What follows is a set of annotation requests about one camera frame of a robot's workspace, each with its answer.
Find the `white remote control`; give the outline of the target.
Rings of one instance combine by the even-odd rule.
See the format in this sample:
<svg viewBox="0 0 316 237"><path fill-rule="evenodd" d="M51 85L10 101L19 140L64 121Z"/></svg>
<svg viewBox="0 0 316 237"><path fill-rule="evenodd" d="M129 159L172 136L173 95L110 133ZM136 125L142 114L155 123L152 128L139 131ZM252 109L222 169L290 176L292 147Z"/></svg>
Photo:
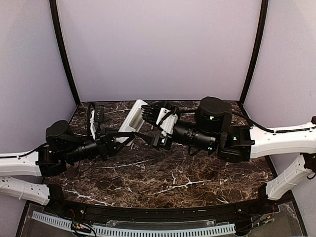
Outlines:
<svg viewBox="0 0 316 237"><path fill-rule="evenodd" d="M143 100L138 99L133 107L131 108L130 112L128 113L127 117L123 121L121 127L119 128L120 133L128 133L130 136L125 137L117 137L116 140L121 144L126 144L127 146L130 146L131 143L134 140L133 135L135 132L139 132L140 128L144 124L144 120L142 117L143 110L142 106L147 105Z"/></svg>

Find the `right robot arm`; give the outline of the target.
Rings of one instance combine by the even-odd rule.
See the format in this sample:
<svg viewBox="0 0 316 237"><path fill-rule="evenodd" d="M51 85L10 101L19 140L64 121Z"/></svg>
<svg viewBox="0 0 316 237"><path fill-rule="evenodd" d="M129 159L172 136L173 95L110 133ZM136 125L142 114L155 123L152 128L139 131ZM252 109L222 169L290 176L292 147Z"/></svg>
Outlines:
<svg viewBox="0 0 316 237"><path fill-rule="evenodd" d="M247 125L232 125L235 112L230 103L215 97L203 98L193 109L194 122L181 120L183 113L168 102L145 104L143 120L158 129L155 137L144 137L153 148L170 149L172 143L216 153L218 158L237 163L270 155L296 153L293 163L275 179L263 184L252 210L263 214L271 200L280 199L304 178L316 175L316 122L281 128L265 128L251 119Z"/></svg>

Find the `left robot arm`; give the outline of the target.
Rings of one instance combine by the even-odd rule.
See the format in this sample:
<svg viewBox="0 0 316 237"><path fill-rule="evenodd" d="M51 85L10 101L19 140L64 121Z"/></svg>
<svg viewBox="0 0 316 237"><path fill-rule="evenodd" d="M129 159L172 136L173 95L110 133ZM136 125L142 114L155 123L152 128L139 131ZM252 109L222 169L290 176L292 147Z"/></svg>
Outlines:
<svg viewBox="0 0 316 237"><path fill-rule="evenodd" d="M18 199L48 205L59 215L66 215L70 205L64 200L58 185L34 184L17 176L53 177L66 171L76 162L115 156L135 137L134 129L119 131L102 129L95 135L76 136L68 122L60 120L46 129L46 142L24 153L0 156L0 192Z"/></svg>

